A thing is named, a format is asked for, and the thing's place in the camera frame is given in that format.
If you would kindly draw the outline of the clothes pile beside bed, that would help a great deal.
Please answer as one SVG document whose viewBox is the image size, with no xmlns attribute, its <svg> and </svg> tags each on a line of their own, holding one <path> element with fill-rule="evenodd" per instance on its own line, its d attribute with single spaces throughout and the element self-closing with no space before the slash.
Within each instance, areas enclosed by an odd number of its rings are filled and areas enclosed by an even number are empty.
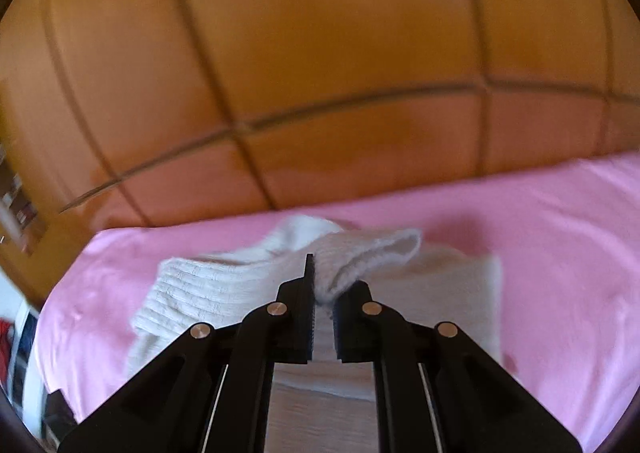
<svg viewBox="0 0 640 453">
<path fill-rule="evenodd" d="M 35 349 L 39 312 L 22 303 L 9 329 L 8 374 L 1 384 L 17 418 L 46 452 L 56 452 L 63 438 L 77 425 L 64 395 L 48 392 Z"/>
</svg>

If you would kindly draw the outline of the pink bed cover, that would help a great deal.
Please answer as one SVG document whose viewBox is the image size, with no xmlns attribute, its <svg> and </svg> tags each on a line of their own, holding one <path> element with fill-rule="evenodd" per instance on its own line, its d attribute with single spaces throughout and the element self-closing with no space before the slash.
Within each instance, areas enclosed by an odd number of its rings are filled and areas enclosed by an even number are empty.
<svg viewBox="0 0 640 453">
<path fill-rule="evenodd" d="M 639 158 L 627 153 L 351 203 L 98 233 L 34 351 L 82 421 L 182 332 L 240 322 L 316 261 L 314 358 L 274 377 L 271 452 L 373 452 L 370 364 L 337 361 L 356 279 L 406 320 L 456 323 L 597 450 L 639 387 Z"/>
</svg>

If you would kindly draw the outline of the cluttered wooden shelf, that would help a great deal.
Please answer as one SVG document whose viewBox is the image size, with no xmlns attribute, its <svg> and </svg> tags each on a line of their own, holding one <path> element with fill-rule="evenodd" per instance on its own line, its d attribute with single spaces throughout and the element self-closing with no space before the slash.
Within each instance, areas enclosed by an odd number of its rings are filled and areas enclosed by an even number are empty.
<svg viewBox="0 0 640 453">
<path fill-rule="evenodd" d="M 0 158 L 0 194 L 1 242 L 11 241 L 22 253 L 31 255 L 47 226 L 26 195 L 22 179 L 11 167 L 4 148 Z"/>
</svg>

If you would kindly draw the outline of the wooden panelled wardrobe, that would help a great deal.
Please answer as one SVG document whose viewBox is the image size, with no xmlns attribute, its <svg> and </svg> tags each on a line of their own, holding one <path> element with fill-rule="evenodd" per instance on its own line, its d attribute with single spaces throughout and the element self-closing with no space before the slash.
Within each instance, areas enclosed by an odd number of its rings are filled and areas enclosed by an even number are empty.
<svg viewBox="0 0 640 453">
<path fill-rule="evenodd" d="M 1 0 L 1 147 L 47 226 L 35 303 L 93 234 L 639 145 L 639 0 Z"/>
</svg>

